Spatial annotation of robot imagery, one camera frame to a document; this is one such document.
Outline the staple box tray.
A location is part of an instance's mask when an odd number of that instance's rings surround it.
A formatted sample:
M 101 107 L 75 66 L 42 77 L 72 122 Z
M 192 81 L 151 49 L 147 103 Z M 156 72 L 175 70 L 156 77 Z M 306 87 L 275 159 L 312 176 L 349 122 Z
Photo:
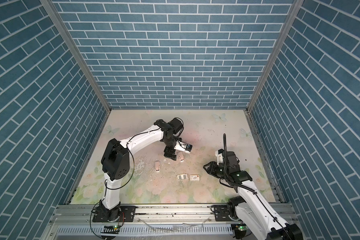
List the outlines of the staple box tray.
M 177 179 L 178 180 L 187 180 L 188 175 L 187 174 L 179 174 L 179 175 L 177 175 Z

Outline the staple box sleeve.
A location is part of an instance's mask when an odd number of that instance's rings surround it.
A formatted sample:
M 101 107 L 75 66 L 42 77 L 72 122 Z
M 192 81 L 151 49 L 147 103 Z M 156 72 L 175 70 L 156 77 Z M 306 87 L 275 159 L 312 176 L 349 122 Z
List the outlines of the staple box sleeve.
M 199 182 L 200 176 L 199 175 L 190 175 L 190 181 L 191 182 Z

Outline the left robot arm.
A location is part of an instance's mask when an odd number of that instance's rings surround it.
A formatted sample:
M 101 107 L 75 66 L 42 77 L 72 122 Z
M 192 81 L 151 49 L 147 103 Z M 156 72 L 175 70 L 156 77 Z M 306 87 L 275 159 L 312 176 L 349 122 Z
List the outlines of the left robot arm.
M 120 189 L 123 178 L 130 171 L 134 154 L 155 142 L 165 144 L 164 157 L 177 160 L 176 152 L 190 153 L 192 145 L 183 142 L 181 134 L 184 122 L 174 118 L 168 123 L 157 120 L 148 129 L 130 138 L 118 141 L 111 139 L 101 159 L 102 170 L 105 176 L 105 196 L 97 209 L 105 213 L 108 221 L 115 221 L 121 213 Z

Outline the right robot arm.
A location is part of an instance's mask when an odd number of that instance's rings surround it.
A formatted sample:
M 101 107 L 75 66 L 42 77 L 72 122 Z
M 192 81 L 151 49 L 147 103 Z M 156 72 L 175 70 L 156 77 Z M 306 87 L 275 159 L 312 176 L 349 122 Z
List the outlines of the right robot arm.
M 252 177 L 240 169 L 234 152 L 220 149 L 215 152 L 217 161 L 203 166 L 206 172 L 225 181 L 239 195 L 227 203 L 229 216 L 240 220 L 258 240 L 302 240 L 303 234 L 296 224 L 290 224 L 267 202 Z

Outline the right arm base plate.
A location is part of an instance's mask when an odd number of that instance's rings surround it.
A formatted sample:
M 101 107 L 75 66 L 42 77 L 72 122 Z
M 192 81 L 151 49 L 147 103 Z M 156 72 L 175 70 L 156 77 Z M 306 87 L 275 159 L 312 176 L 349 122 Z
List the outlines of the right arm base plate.
M 245 224 L 255 222 L 254 214 L 247 203 L 211 205 L 210 210 L 216 222 L 241 222 Z

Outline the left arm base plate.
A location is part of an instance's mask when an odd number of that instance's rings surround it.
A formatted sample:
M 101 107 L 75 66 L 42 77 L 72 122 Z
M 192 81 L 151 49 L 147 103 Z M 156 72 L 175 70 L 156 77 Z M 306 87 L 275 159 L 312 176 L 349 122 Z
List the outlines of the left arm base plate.
M 136 206 L 119 206 L 108 210 L 103 206 L 97 206 L 92 210 L 92 221 L 94 223 L 133 222 L 136 213 Z

